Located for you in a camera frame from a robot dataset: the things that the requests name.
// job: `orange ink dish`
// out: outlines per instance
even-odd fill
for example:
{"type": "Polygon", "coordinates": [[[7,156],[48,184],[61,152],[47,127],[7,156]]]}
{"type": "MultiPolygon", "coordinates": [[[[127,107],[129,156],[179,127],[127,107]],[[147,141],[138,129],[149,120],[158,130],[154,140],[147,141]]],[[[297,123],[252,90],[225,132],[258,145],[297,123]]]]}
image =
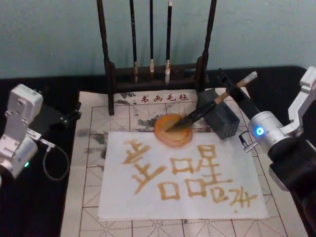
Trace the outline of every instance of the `orange ink dish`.
{"type": "Polygon", "coordinates": [[[175,132],[165,132],[181,118],[182,116],[178,114],[169,114],[162,116],[155,123],[155,136],[161,142],[170,147],[182,147],[185,144],[191,142],[193,138],[193,132],[190,127],[175,132]]]}

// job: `blue-gray wall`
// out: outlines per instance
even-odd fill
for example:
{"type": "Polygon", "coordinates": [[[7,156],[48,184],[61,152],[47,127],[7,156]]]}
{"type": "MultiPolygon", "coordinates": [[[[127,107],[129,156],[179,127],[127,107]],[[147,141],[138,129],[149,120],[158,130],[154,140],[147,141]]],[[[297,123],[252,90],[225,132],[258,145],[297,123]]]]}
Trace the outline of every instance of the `blue-gray wall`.
{"type": "MultiPolygon", "coordinates": [[[[149,0],[135,1],[140,66],[149,0]]],[[[110,59],[132,67],[128,0],[103,0],[110,59]]],[[[171,63],[203,50],[210,0],[174,0],[171,63]]],[[[154,0],[155,64],[165,64],[167,0],[154,0]]],[[[315,0],[218,0],[208,68],[316,66],[315,0]]],[[[103,74],[96,0],[0,0],[0,78],[103,74]]]]}

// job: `calligraphy brush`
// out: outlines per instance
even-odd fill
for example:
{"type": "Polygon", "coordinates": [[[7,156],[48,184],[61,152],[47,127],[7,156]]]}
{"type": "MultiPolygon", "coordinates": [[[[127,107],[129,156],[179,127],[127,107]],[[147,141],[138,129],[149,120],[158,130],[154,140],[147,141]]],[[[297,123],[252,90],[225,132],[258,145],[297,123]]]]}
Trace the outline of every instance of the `calligraphy brush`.
{"type": "Polygon", "coordinates": [[[132,39],[133,39],[133,57],[134,57],[134,79],[135,83],[138,80],[138,69],[137,69],[137,51],[136,51],[136,29],[135,29],[135,14],[134,14],[134,0],[129,0],[130,7],[130,19],[132,23],[132,39]]]}
{"type": "MultiPolygon", "coordinates": [[[[238,87],[243,87],[252,80],[257,78],[257,73],[252,72],[248,76],[246,76],[244,79],[242,79],[240,82],[237,83],[238,87]]],[[[216,105],[221,103],[224,99],[226,99],[229,96],[228,92],[224,92],[220,96],[218,96],[215,100],[208,102],[207,104],[203,105],[202,107],[194,110],[189,115],[185,116],[184,118],[180,119],[178,122],[173,124],[170,128],[168,128],[165,132],[174,132],[181,130],[183,128],[190,127],[194,122],[201,119],[205,114],[207,114],[209,111],[215,108],[216,105]]]]}
{"type": "Polygon", "coordinates": [[[167,61],[166,61],[166,85],[170,81],[170,38],[171,38],[171,16],[172,16],[172,0],[168,0],[168,21],[167,21],[167,61]]]}
{"type": "Polygon", "coordinates": [[[154,78],[154,11],[153,0],[150,0],[150,74],[154,78]]]}

